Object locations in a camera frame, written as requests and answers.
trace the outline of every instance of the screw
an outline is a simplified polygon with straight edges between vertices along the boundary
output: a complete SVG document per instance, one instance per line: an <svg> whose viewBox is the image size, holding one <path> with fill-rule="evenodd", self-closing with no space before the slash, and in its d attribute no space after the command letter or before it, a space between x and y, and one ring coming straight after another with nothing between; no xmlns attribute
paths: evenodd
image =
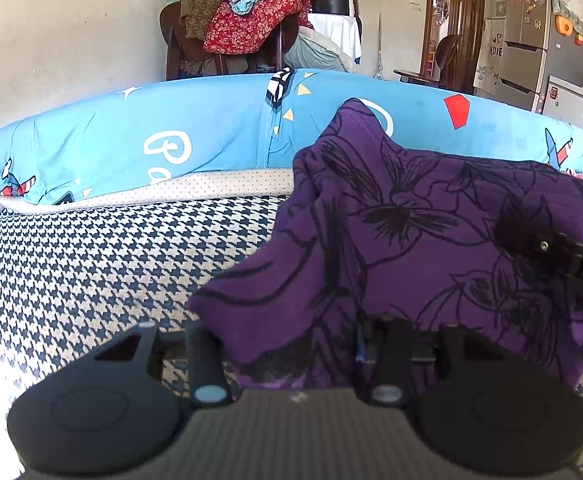
<svg viewBox="0 0 583 480"><path fill-rule="evenodd" d="M402 400L403 390L391 384L381 384L371 392L371 398L383 404L394 404Z"/></svg>

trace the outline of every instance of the red paper shape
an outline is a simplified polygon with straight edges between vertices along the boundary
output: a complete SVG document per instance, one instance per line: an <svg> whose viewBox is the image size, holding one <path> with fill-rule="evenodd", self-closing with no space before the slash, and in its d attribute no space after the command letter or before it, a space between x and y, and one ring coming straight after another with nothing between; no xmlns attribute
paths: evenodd
<svg viewBox="0 0 583 480"><path fill-rule="evenodd" d="M467 118L469 117L468 99L464 95L456 94L447 97L444 101L449 116L451 117L454 130L458 130L465 126L467 124Z"/></svg>

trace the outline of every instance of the pile of clothes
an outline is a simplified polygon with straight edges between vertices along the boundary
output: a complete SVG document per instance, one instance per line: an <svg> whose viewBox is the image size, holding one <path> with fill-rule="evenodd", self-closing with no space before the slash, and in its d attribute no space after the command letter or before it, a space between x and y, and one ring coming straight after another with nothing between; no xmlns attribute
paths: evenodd
<svg viewBox="0 0 583 480"><path fill-rule="evenodd" d="M283 19L307 20L309 0L181 0L181 19L188 38L204 41L214 54L238 56L257 52Z"/></svg>

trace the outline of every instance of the silver refrigerator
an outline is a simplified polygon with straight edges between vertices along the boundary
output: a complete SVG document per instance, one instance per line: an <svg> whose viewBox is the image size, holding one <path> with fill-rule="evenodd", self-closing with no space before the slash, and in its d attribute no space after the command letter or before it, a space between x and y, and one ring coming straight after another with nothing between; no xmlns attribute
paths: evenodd
<svg viewBox="0 0 583 480"><path fill-rule="evenodd" d="M583 44L558 32L551 0L508 0L496 100L542 112L549 76L583 87Z"/></svg>

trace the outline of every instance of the bed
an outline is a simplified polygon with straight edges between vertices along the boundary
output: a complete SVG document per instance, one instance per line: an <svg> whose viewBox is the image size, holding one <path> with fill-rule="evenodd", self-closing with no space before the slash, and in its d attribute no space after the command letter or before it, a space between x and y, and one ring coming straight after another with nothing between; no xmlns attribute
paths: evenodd
<svg viewBox="0 0 583 480"><path fill-rule="evenodd" d="M201 77L72 103L0 129L0 196L73 203L209 171L289 169L349 98L404 148L583 173L583 130L438 88L330 70Z"/></svg>
<svg viewBox="0 0 583 480"><path fill-rule="evenodd" d="M28 386L136 322L193 318L185 302L268 238L286 196L0 213L0 480L19 470L5 430ZM166 385L187 394L167 363ZM583 395L583 378L580 384ZM579 463L583 473L583 456Z"/></svg>

